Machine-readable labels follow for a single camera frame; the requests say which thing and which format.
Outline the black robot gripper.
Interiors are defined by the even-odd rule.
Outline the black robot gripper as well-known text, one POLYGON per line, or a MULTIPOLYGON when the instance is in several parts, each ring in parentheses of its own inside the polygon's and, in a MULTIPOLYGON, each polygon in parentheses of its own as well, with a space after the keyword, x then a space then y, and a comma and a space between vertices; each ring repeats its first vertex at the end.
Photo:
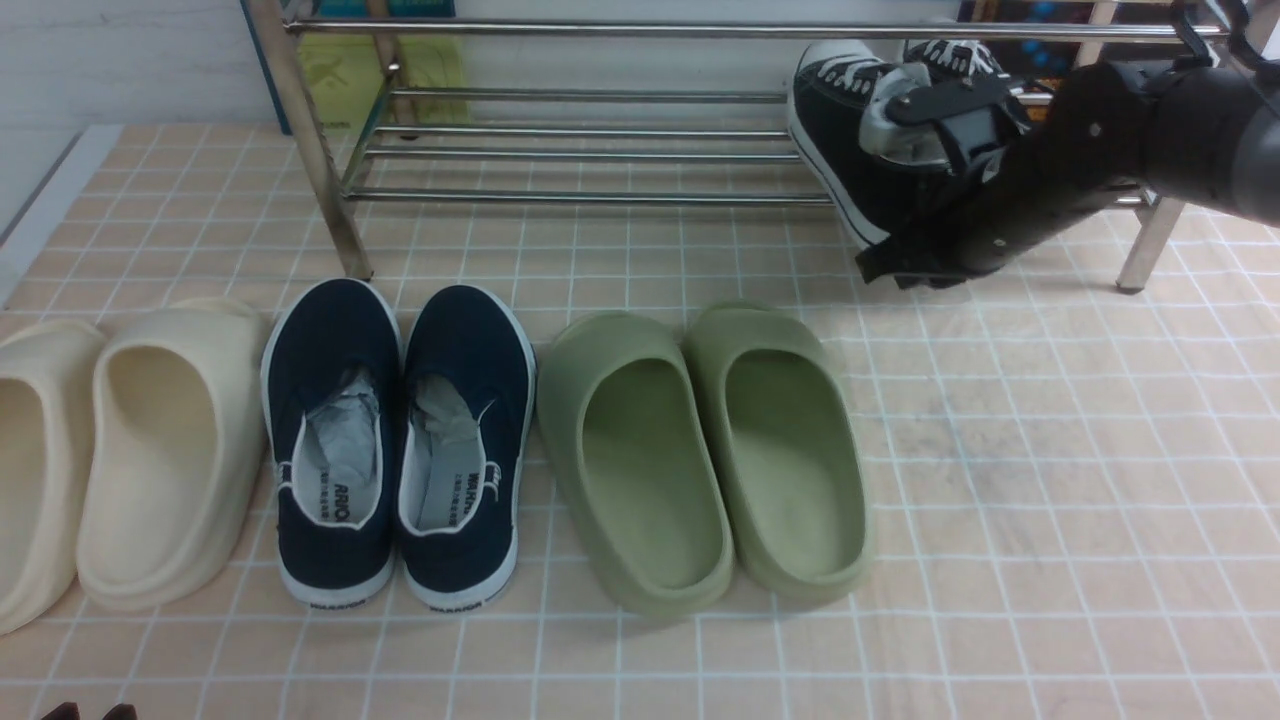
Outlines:
POLYGON ((1034 124, 1006 79, 884 77, 884 168, 950 176, 856 260, 865 282, 945 290, 991 275, 1144 188, 1142 145, 1165 63, 1074 70, 1034 124))

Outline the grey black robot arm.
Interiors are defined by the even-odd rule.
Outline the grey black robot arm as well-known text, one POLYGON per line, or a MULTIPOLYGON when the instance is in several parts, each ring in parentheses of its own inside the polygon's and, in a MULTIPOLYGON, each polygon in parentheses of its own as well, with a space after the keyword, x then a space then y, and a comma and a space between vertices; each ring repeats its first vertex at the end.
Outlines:
POLYGON ((950 178, 858 255, 861 278, 942 290, 991 275, 1130 188, 1276 225, 1277 63, 1248 41, 1243 1, 1219 9, 1236 68, 1215 64, 1187 3, 1175 1, 1170 26, 1184 55, 1076 69, 1038 124, 1027 124, 1012 82, 998 77, 884 101, 891 126, 940 141, 950 178))

